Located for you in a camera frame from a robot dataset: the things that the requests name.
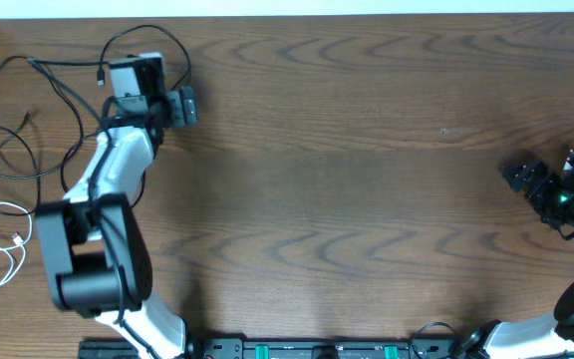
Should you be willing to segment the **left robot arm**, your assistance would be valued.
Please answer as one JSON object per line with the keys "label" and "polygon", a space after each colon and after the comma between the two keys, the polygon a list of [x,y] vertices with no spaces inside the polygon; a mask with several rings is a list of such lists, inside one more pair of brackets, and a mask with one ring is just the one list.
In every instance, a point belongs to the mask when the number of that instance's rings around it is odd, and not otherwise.
{"label": "left robot arm", "polygon": [[168,128],[197,121],[190,88],[167,90],[160,53],[109,64],[114,93],[98,114],[82,177],[35,220],[53,303],[121,334],[141,358],[200,358],[185,321],[152,291],[152,266],[131,205]]}

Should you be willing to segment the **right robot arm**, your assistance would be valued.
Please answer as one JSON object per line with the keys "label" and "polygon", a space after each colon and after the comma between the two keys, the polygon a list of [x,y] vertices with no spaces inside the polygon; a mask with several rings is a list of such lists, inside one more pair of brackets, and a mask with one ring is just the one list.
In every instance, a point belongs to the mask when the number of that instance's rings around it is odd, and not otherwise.
{"label": "right robot arm", "polygon": [[[574,238],[574,151],[558,174],[544,161],[506,164],[502,177],[524,194],[540,221],[562,239]],[[519,322],[494,320],[453,348],[453,358],[574,358],[574,281],[551,314]]]}

